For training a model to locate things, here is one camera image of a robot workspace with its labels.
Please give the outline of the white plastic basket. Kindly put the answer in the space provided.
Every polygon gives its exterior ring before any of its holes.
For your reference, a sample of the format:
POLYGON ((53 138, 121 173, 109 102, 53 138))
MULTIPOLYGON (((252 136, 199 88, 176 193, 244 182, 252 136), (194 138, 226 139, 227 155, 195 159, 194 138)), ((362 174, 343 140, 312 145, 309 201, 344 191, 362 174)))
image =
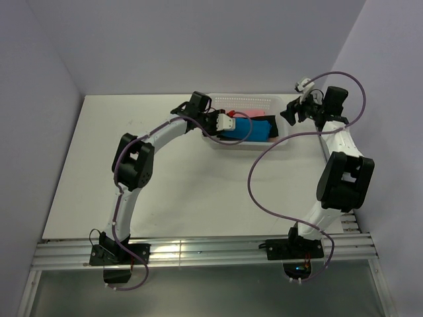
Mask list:
POLYGON ((290 125, 281 117, 280 112, 286 109, 288 102, 295 97, 281 96, 276 94, 224 94, 211 93, 212 106, 216 109, 223 109, 226 112, 234 110, 264 110, 268 115, 275 115, 279 130, 279 136, 269 139, 267 142, 244 141, 238 145, 221 145, 204 136, 203 140, 213 149, 240 149, 251 151, 263 151, 275 141, 289 135, 290 125))

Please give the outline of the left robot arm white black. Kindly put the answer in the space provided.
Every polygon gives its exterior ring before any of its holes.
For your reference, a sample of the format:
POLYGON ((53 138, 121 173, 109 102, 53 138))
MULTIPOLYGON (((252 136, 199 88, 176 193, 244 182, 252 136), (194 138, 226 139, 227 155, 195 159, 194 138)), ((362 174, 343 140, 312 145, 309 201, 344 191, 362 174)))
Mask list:
POLYGON ((122 136, 112 163, 116 186, 115 207, 106 228, 93 245, 91 256, 96 262, 120 264, 128 258, 130 225, 141 190, 153 175, 155 154, 177 137, 199 127, 217 135, 219 118, 224 110, 209 110, 212 99, 193 92, 190 100, 171 110, 169 117, 143 136, 122 136))

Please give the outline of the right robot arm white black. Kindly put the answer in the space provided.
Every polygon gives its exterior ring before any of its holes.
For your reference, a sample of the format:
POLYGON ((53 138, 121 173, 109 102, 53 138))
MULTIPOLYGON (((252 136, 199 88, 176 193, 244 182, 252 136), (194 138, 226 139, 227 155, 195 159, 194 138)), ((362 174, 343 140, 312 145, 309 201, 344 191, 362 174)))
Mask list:
POLYGON ((280 113, 290 125, 312 120, 328 155, 317 184, 316 203, 289 230, 286 250, 295 258, 320 240, 321 232, 341 214, 360 208, 369 188, 375 163, 358 150, 350 134, 349 121, 342 115, 347 97, 348 91, 340 87, 329 86, 321 98, 313 96, 312 87, 304 88, 280 113))

